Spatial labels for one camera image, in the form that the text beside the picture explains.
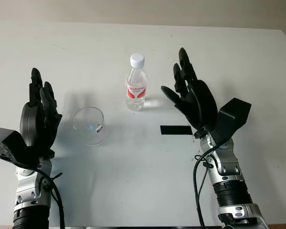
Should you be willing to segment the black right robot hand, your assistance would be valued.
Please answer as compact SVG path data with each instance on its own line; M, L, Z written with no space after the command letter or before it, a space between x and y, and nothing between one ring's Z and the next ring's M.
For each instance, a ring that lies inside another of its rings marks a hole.
M173 67L175 90L161 86L161 91L196 130L195 138L201 138L215 129L218 114L216 102L207 84L197 78L183 47L178 55L179 63Z

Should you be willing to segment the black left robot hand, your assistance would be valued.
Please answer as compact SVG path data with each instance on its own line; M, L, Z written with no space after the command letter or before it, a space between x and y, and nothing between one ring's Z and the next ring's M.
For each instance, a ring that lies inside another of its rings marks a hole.
M39 70L33 68L29 101L24 105L20 119L20 134L37 157L54 158L51 147L61 119L51 84L43 83Z

